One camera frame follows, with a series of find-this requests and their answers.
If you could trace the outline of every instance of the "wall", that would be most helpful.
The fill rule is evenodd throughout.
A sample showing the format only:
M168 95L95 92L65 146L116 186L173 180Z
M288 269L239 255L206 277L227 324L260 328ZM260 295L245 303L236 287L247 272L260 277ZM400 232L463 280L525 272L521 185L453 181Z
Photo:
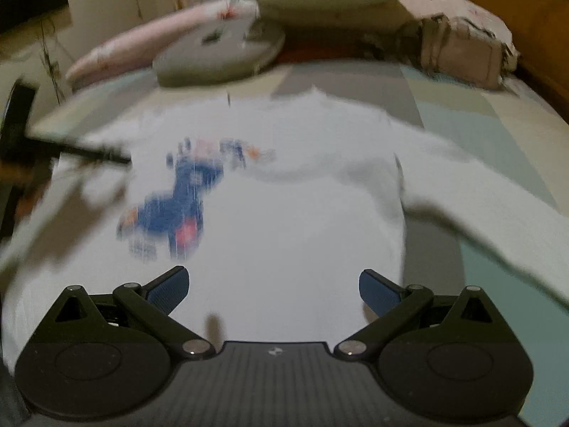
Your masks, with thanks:
M53 15L57 36L49 21L43 22L49 55L59 63L64 75L74 59L87 54L92 48L114 35L131 29L143 21L166 14L173 9L171 0L69 0L69 8ZM0 35L0 109L6 103L15 80L23 77L39 85L38 95L31 114L37 121L57 106L55 92L41 60L39 23L20 27ZM25 58L24 62L6 61L4 55ZM70 95L63 79L59 84L65 95Z

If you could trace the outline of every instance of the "bedsheet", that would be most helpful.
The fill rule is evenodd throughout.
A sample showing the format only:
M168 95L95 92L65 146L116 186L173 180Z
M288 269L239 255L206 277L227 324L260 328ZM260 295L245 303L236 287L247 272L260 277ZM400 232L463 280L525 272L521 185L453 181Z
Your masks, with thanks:
M489 93L395 64L312 62L281 66L232 84L177 90L158 88L152 72L143 70L82 91L37 124L34 132L80 136L118 116L136 116L188 97L220 90L228 96L285 96L313 85L331 95L380 106L454 141L569 216L569 126L536 95L522 88L511 88L522 97L508 91ZM420 283L438 294L458 293L466 284L485 288L534 364L534 384L522 417L530 425L559 425L569 416L569 312L468 239L429 220L408 217L406 222L405 284ZM18 239L13 244L12 252L0 260L0 290L8 287L11 275L19 274L10 261ZM115 284L109 281L112 289ZM2 312L8 316L10 310ZM25 325L25 316L18 319Z

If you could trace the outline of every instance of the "ribbed black surface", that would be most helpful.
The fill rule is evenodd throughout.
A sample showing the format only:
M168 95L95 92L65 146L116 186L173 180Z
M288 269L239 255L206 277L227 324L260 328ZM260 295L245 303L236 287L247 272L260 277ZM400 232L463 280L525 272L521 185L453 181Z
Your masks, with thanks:
M76 426L35 416L26 427ZM341 362L321 343L227 343L184 363L153 401L90 427L442 427L389 399L369 369ZM515 419L479 427L522 426Z

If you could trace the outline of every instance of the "gray cushion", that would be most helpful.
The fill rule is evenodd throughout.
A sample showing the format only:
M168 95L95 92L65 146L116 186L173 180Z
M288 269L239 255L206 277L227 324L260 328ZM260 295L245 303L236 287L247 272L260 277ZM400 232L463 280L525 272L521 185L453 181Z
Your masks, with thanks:
M154 59L164 87L211 85L248 77L272 62L285 43L276 22L246 17L202 25Z

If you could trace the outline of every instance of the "blue trigger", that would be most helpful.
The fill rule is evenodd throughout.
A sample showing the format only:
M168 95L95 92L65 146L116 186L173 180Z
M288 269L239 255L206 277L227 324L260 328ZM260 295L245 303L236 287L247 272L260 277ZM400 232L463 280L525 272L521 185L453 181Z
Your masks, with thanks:
M399 305L404 291L372 270L365 270L360 275L360 297L378 316Z
M188 295L190 274L186 268L172 268L144 288L147 290L146 301L169 315Z

